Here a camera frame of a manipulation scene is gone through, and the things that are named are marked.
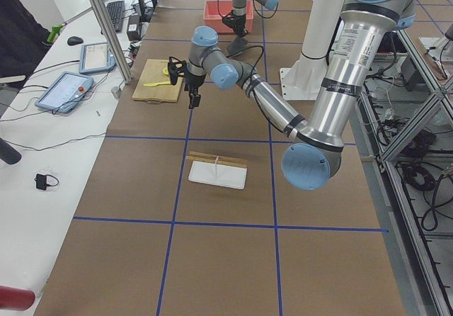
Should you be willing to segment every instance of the tablet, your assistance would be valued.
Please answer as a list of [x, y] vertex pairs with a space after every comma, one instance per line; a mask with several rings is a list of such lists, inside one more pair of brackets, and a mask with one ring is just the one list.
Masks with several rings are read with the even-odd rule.
[[64, 72], [35, 102], [35, 106], [55, 113], [68, 113], [74, 109], [93, 86], [93, 78]]
[[114, 66], [115, 58], [107, 43], [82, 45], [79, 63], [80, 74], [108, 72]]

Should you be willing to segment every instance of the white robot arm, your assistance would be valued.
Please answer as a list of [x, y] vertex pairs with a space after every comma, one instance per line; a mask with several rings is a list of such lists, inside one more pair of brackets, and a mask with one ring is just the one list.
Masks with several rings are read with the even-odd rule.
[[[217, 47], [214, 30], [198, 27], [189, 60], [181, 65], [186, 66], [185, 90], [189, 91], [190, 108], [200, 103], [197, 90], [207, 73], [221, 89], [238, 84], [267, 119], [295, 142], [282, 158], [285, 178], [305, 190], [322, 187], [340, 168], [344, 147], [341, 135], [383, 35], [410, 26], [414, 6], [415, 0], [345, 0], [341, 12], [344, 28], [308, 120], [252, 65], [228, 59]], [[177, 73], [183, 70], [174, 62], [168, 66], [175, 83]]]

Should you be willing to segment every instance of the wooden stick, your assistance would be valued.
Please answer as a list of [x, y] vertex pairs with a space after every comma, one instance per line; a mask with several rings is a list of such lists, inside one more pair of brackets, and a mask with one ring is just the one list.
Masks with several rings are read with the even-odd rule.
[[240, 167], [242, 169], [247, 168], [247, 160], [239, 158], [221, 157], [213, 154], [199, 153], [193, 151], [190, 151], [185, 158], [187, 160], [192, 160], [194, 162], [207, 162], [210, 164], [215, 164], [217, 160], [217, 163], [219, 165]]

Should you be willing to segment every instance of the person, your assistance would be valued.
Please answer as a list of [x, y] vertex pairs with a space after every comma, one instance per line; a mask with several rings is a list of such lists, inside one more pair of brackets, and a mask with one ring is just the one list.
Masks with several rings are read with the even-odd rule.
[[[20, 0], [0, 0], [0, 77], [29, 77], [50, 49], [49, 34]], [[21, 88], [25, 81], [9, 86]]]

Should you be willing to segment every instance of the computer mouse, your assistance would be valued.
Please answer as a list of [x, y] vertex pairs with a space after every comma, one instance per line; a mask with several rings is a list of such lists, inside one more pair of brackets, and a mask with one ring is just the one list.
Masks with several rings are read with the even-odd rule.
[[84, 40], [82, 40], [79, 36], [71, 36], [68, 38], [68, 45], [80, 45], [83, 42]]

